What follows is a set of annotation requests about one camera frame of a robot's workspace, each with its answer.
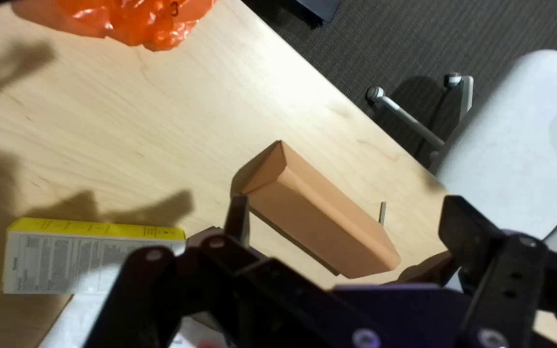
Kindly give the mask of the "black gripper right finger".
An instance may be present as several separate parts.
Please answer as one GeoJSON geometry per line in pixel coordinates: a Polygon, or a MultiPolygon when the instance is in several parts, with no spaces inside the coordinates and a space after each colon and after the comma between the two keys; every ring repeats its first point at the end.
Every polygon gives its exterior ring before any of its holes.
{"type": "Polygon", "coordinates": [[[557,250],[502,231],[462,194],[442,198],[438,237],[469,297],[460,348],[557,348],[533,330],[537,310],[557,318],[557,250]]]}

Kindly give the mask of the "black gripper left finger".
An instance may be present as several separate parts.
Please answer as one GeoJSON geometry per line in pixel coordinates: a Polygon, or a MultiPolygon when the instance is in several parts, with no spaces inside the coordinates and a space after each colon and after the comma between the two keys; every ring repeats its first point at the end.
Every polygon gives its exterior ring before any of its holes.
{"type": "Polygon", "coordinates": [[[249,202],[185,241],[131,250],[82,348],[168,348],[191,314],[206,314],[229,348],[382,348],[363,310],[249,245],[249,202]]]}

